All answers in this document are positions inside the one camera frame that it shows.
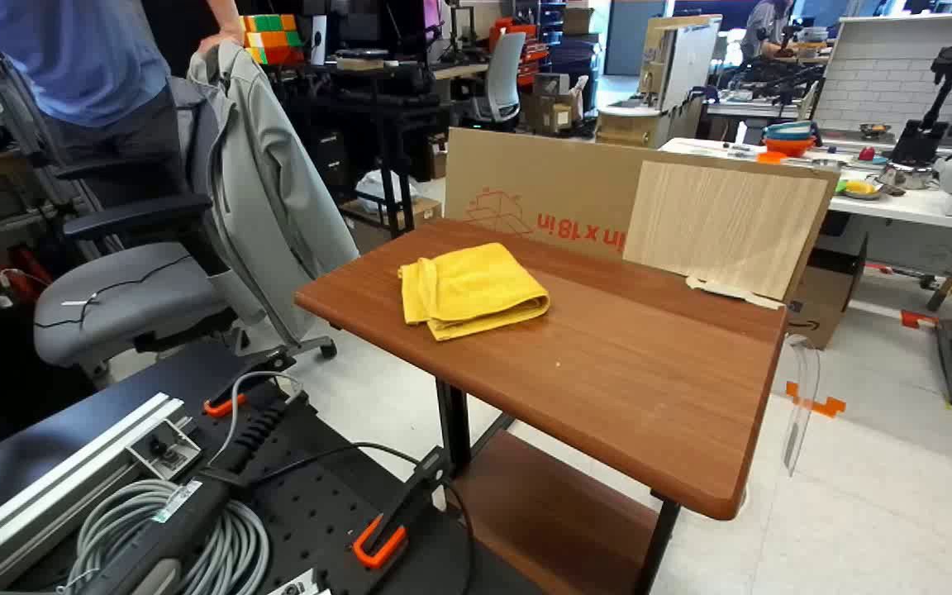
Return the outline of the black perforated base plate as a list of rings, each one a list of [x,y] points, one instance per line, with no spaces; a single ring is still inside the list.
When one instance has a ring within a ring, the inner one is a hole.
[[[408,474],[424,458],[392,457]],[[51,595],[470,595],[471,536],[437,508],[449,470],[386,573],[352,561],[352,536],[406,480],[306,402],[250,414],[214,467],[101,496],[71,533]]]

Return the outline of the large cardboard box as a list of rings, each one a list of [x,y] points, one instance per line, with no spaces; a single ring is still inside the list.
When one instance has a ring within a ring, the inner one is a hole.
[[[446,214],[619,261],[649,158],[634,145],[452,129]]]

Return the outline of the person in blue shirt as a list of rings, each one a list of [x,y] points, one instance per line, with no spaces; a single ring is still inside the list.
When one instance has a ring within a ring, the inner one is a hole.
[[[69,162],[173,155],[173,68],[141,0],[0,0],[0,57]]]

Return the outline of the grey jacket on chair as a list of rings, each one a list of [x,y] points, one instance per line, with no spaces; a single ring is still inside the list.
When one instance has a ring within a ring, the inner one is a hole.
[[[294,294],[358,261],[358,241],[267,71],[238,43],[194,53],[189,79],[208,93],[198,173],[218,252],[278,338],[300,342],[313,318]]]

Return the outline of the yellow towel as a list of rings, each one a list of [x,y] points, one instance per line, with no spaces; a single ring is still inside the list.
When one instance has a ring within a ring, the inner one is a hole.
[[[500,244],[471,244],[395,269],[398,309],[433,340],[458,340],[548,313],[548,292]]]

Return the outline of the orange black clamp front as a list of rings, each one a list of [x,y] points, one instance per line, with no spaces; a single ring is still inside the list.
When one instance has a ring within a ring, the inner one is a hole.
[[[349,543],[349,554],[367,573],[386,573],[406,548],[408,529],[433,501],[433,491],[446,482],[446,452],[433,445],[424,458],[412,464],[408,480],[391,498],[382,511],[378,511]]]

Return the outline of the white pegboard panel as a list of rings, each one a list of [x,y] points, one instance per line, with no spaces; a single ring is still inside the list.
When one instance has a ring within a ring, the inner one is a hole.
[[[844,15],[814,123],[819,129],[860,129],[863,123],[903,129],[909,119],[921,119],[938,93],[932,59],[946,45],[952,45],[952,14]]]

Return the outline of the orange black clamp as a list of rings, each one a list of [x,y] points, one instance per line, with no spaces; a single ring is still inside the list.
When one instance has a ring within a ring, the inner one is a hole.
[[[244,388],[254,381],[254,383],[265,383],[270,376],[278,376],[292,360],[287,356],[270,356],[265,364],[254,364],[250,369],[244,369],[238,376],[233,388],[228,388],[225,393],[210,395],[200,402],[200,416],[208,418],[228,418],[232,414],[238,414],[244,405]]]
[[[408,529],[433,501],[433,491],[446,482],[446,452],[433,445],[424,458],[412,464],[408,480],[391,498],[382,511],[378,511],[349,543],[349,554],[367,573],[386,573],[406,548]]]

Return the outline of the black desk in background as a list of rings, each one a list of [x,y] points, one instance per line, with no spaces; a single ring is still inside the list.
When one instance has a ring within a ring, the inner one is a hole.
[[[336,209],[386,236],[417,225],[408,174],[462,104],[433,89],[424,64],[287,67],[270,75]]]

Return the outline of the grey office chair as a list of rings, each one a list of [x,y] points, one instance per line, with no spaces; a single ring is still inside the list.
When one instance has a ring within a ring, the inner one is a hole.
[[[184,241],[145,241],[65,272],[37,299],[34,346],[41,364],[104,364],[130,346],[189,342],[205,329],[221,333],[238,356],[250,360],[333,352],[333,340],[309,338],[309,329],[300,342],[281,340],[221,259],[210,199],[198,173],[210,135],[208,93],[182,82],[182,111],[189,119],[189,194],[134,203],[134,220],[194,220],[210,261],[200,263]]]

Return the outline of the aluminium extrusion rail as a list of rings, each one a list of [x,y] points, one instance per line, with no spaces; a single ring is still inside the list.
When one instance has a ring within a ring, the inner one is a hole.
[[[176,467],[141,457],[138,445],[157,428],[168,428],[177,410],[177,395],[148,395],[81,450],[10,496],[0,507],[0,587],[51,552],[116,486],[134,476],[168,480]]]

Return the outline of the colourful cube toy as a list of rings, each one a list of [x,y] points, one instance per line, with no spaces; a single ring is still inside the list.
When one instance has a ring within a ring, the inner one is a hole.
[[[244,14],[244,50],[260,67],[300,67],[305,35],[292,14]]]

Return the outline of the white desk at right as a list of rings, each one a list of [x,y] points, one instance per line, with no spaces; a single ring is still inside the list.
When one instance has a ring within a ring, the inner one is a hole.
[[[836,174],[828,199],[833,238],[863,241],[878,263],[900,263],[934,282],[924,309],[934,313],[952,294],[952,151],[928,166],[863,162],[848,145],[838,151],[806,149],[779,155],[765,145],[666,139],[664,151],[764,166],[814,166]],[[952,402],[952,318],[932,326],[934,352]]]

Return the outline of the brown wooden side table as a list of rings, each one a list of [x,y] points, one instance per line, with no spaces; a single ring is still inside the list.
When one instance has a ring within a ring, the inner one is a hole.
[[[676,273],[512,236],[548,288],[541,319],[440,342],[398,319],[395,269],[482,244],[433,220],[296,292],[296,304],[437,376],[476,537],[545,590],[649,595],[673,519],[729,519],[784,318]]]

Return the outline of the orange black clamp rear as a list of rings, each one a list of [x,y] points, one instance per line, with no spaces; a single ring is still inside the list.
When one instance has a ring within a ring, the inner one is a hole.
[[[232,414],[238,414],[244,405],[244,388],[254,381],[254,383],[265,383],[270,376],[278,376],[292,360],[287,356],[270,356],[265,364],[254,364],[250,369],[244,369],[238,376],[233,388],[228,388],[225,393],[210,395],[200,402],[200,416],[208,418],[228,418]]]

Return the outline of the light wooden board panel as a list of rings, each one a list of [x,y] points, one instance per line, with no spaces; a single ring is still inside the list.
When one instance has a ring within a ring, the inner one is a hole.
[[[656,151],[636,173],[620,259],[784,309],[833,190],[825,168]]]

